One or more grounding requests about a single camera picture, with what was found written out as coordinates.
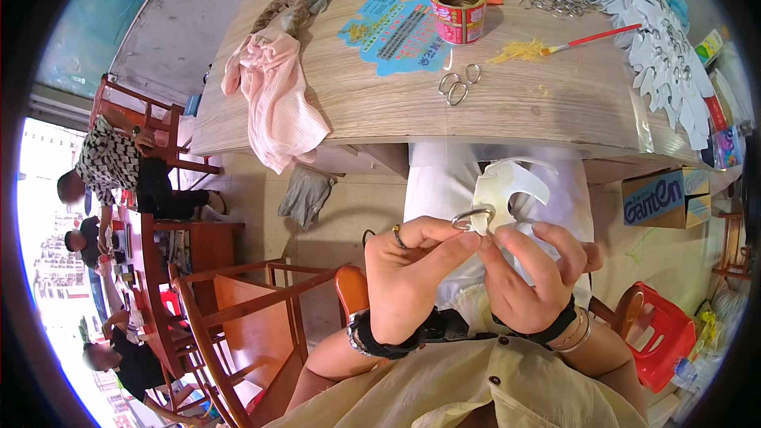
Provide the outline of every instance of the black pants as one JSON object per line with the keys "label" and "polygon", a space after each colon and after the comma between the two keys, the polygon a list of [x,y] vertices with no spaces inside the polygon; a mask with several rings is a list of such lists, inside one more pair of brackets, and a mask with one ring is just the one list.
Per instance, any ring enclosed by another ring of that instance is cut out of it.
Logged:
{"label": "black pants", "polygon": [[138,171],[138,211],[154,218],[187,220],[197,206],[208,203],[208,191],[173,191],[166,175],[166,161],[141,158]]}

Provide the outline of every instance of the paintbrush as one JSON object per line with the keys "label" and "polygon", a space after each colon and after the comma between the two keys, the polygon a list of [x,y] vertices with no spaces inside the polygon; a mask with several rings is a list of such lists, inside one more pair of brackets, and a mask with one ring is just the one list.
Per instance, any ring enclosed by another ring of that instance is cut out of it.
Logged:
{"label": "paintbrush", "polygon": [[616,33],[628,32],[629,30],[638,29],[641,26],[642,26],[641,23],[636,23],[634,25],[629,25],[628,27],[621,27],[620,29],[615,29],[615,30],[610,30],[608,32],[594,34],[585,38],[579,38],[578,40],[574,40],[573,42],[568,42],[564,45],[559,45],[557,47],[542,48],[539,52],[542,54],[542,56],[551,55],[553,53],[560,52],[561,50],[566,50],[566,48],[574,47],[578,44],[591,42],[592,40],[597,40],[598,38],[607,37]]}

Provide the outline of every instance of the red paintbrush handle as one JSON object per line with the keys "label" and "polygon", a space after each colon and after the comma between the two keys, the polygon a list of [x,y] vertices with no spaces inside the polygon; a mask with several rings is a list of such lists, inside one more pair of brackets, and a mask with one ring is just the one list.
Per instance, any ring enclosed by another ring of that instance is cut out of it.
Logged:
{"label": "red paintbrush handle", "polygon": [[641,26],[642,26],[641,23],[636,23],[636,24],[633,24],[633,25],[629,25],[628,27],[621,27],[620,29],[610,30],[609,32],[603,32],[603,33],[594,34],[594,35],[589,36],[589,37],[579,38],[578,40],[574,40],[573,42],[568,42],[568,46],[569,47],[573,47],[573,46],[578,45],[578,44],[591,42],[592,40],[597,40],[598,38],[607,37],[607,36],[610,36],[610,35],[614,35],[616,33],[627,32],[629,30],[638,29]]}

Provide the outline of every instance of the ganten box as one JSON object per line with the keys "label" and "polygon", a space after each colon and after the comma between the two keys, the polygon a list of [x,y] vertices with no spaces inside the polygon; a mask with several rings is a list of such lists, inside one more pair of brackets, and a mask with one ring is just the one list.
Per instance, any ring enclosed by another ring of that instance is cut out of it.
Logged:
{"label": "ganten box", "polygon": [[621,187],[624,225],[689,228],[711,215],[709,173],[699,168],[630,178]]}

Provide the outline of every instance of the checkered shirt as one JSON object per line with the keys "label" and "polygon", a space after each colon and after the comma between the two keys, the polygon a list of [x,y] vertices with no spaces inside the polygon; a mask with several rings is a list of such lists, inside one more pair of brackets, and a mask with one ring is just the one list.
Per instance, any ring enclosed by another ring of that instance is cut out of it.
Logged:
{"label": "checkered shirt", "polygon": [[138,184],[140,153],[135,144],[117,134],[101,115],[82,143],[79,161],[74,166],[84,184],[103,206],[116,204],[111,189],[134,191]]}

